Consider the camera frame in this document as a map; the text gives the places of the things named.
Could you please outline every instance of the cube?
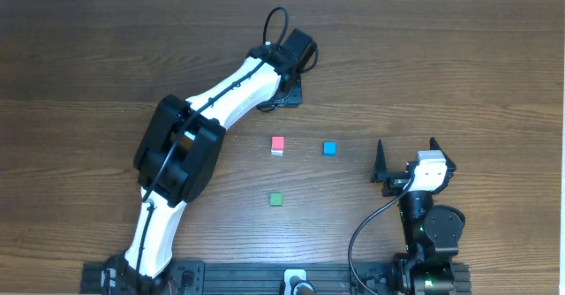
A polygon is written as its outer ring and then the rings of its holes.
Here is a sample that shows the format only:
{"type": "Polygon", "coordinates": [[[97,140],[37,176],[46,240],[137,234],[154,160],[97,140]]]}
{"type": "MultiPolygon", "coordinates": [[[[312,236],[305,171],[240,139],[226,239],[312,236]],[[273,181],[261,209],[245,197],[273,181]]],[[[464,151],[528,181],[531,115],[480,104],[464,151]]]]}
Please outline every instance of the cube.
{"type": "Polygon", "coordinates": [[[274,136],[271,143],[271,155],[283,155],[284,137],[274,136]]]}
{"type": "Polygon", "coordinates": [[[335,156],[335,141],[324,141],[323,155],[335,156]]]}
{"type": "Polygon", "coordinates": [[[283,206],[283,194],[282,193],[271,193],[269,198],[270,198],[271,207],[282,207],[283,206]]]}

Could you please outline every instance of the pink cube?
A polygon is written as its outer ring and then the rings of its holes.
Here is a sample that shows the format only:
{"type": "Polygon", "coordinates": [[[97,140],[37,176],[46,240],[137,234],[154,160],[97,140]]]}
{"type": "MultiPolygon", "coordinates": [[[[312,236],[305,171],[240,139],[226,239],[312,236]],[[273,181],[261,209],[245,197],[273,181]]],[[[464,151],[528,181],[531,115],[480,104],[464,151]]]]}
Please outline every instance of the pink cube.
{"type": "Polygon", "coordinates": [[[284,137],[273,136],[273,142],[271,144],[271,155],[283,155],[283,151],[284,151],[284,137]]]}

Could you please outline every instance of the green cube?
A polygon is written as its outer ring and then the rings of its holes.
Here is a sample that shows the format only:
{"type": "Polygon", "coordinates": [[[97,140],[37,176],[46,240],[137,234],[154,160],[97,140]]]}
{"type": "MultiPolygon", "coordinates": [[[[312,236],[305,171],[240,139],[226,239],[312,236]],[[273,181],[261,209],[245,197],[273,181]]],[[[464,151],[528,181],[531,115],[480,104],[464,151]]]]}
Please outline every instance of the green cube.
{"type": "Polygon", "coordinates": [[[282,193],[271,193],[270,200],[271,200],[271,207],[282,207],[283,206],[283,194],[282,193]]]}

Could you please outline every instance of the wooden table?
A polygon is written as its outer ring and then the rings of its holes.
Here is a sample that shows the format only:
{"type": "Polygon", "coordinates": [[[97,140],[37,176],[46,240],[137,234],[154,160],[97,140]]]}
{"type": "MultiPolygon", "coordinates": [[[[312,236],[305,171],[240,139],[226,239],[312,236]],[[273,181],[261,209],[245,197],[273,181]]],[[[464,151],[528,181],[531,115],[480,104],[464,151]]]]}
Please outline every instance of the wooden table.
{"type": "MultiPolygon", "coordinates": [[[[304,103],[230,128],[175,256],[345,262],[388,200],[369,182],[377,140],[400,170],[434,136],[458,166],[437,200],[467,215],[474,292],[557,292],[563,0],[0,0],[0,291],[77,292],[84,261],[130,245],[155,105],[234,72],[280,4],[320,47],[304,103]]],[[[403,248],[389,211],[354,256],[403,248]]]]}

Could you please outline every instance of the wooden surface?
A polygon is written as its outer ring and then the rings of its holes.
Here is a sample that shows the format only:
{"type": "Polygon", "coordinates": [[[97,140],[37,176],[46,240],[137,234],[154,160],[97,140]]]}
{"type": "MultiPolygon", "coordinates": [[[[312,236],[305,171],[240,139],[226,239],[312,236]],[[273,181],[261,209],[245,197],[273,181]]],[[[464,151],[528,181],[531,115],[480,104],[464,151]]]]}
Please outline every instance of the wooden surface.
{"type": "MultiPolygon", "coordinates": [[[[369,183],[377,140],[400,170],[434,136],[458,166],[437,200],[467,215],[474,292],[557,292],[563,0],[0,0],[0,291],[77,292],[84,261],[130,245],[155,105],[234,72],[280,4],[320,47],[304,103],[229,130],[175,256],[345,262],[387,201],[369,183]]],[[[392,210],[354,256],[403,246],[392,210]]]]}

